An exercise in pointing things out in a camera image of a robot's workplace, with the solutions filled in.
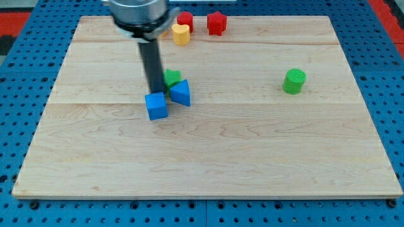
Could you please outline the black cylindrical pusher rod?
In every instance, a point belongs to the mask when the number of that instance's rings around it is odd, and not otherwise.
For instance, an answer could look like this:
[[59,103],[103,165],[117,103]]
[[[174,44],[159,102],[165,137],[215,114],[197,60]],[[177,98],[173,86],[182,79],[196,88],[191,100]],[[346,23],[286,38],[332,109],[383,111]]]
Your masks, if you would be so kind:
[[150,93],[165,93],[167,86],[164,81],[160,49],[157,39],[138,44],[146,80]]

